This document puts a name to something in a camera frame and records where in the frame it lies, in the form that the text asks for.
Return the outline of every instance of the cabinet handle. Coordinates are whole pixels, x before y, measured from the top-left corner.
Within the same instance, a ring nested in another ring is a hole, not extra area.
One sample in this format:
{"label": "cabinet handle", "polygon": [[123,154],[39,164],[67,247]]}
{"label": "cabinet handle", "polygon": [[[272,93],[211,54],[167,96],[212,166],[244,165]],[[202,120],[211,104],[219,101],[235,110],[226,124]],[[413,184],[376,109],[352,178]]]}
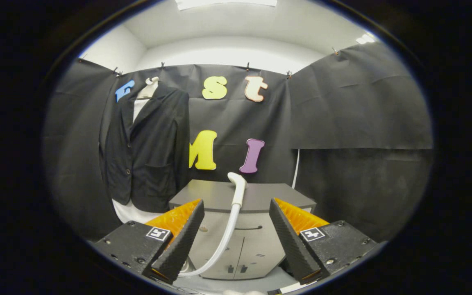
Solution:
{"label": "cabinet handle", "polygon": [[255,227],[255,228],[234,228],[234,229],[239,229],[239,230],[248,230],[248,229],[260,229],[260,228],[263,228],[263,226],[258,226],[258,227]]}

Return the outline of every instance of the white hanger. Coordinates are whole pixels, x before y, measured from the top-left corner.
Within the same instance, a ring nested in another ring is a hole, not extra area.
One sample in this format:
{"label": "white hanger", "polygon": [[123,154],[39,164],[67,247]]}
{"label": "white hanger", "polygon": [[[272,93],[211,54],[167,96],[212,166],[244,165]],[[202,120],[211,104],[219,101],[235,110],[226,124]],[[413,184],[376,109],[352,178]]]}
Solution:
{"label": "white hanger", "polygon": [[148,78],[145,80],[147,86],[143,88],[137,95],[137,99],[148,99],[154,95],[154,91],[158,88],[159,77]]}

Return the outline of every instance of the white wall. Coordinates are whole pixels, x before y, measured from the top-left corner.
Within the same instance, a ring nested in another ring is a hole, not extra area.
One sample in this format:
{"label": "white wall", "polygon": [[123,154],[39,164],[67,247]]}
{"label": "white wall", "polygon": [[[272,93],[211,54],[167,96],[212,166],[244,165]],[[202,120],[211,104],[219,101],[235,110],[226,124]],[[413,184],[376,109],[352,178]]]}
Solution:
{"label": "white wall", "polygon": [[323,58],[324,54],[298,45],[251,37],[187,39],[149,49],[134,71],[173,65],[231,65],[293,73]]}
{"label": "white wall", "polygon": [[136,71],[147,48],[123,25],[113,28],[84,50],[80,58],[117,72]]}

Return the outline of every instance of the jacket pocket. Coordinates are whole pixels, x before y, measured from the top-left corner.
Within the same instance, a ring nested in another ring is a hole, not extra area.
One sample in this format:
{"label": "jacket pocket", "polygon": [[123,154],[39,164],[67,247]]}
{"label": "jacket pocket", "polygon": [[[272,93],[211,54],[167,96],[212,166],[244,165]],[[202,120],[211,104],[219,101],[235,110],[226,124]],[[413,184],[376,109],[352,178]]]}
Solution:
{"label": "jacket pocket", "polygon": [[146,194],[148,196],[169,196],[176,194],[174,167],[167,164],[161,167],[145,164]]}

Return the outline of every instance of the jacket lapel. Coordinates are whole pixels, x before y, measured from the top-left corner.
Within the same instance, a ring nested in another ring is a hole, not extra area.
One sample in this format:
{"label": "jacket lapel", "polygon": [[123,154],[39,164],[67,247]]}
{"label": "jacket lapel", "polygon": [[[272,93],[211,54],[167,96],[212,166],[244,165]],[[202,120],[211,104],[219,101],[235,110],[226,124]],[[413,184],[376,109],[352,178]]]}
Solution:
{"label": "jacket lapel", "polygon": [[[163,82],[158,82],[158,88],[154,91],[152,98],[142,107],[139,111],[136,120],[132,124],[131,132],[139,126],[147,117],[149,117],[154,111],[156,111],[161,106],[161,101],[168,92],[168,87]],[[130,119],[132,122],[133,112],[134,112],[134,101],[137,95],[133,96],[132,101],[130,101]]]}
{"label": "jacket lapel", "polygon": [[122,104],[119,106],[121,111],[121,118],[123,120],[123,129],[125,134],[130,137],[132,119],[134,117],[134,100],[136,99],[135,95],[126,98],[122,101]]}

